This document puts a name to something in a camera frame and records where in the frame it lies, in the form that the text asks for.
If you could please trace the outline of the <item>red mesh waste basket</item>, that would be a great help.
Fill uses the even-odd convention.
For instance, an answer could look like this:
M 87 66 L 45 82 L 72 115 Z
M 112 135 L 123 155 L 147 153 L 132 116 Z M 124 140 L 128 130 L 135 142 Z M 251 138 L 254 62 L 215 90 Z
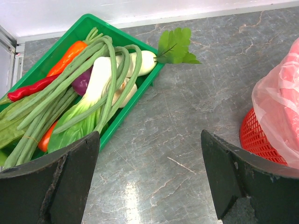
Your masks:
M 244 117 L 239 131 L 239 138 L 241 147 L 244 150 L 277 164 L 288 166 L 285 159 L 269 143 L 256 118 L 254 108 L 251 108 Z

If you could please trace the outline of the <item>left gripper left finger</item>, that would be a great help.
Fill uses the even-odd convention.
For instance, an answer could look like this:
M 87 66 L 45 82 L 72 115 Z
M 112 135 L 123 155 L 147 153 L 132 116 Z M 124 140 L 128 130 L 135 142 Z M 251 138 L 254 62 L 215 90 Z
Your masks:
M 79 224 L 100 149 L 97 131 L 0 174 L 2 224 Z

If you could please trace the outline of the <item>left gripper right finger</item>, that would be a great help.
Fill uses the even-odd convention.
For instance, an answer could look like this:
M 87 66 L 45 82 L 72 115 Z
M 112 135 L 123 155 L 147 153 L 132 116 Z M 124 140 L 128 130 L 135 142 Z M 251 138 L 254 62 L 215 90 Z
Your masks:
M 207 130 L 201 148 L 218 219 L 249 197 L 260 224 L 299 222 L 299 171 L 234 146 Z

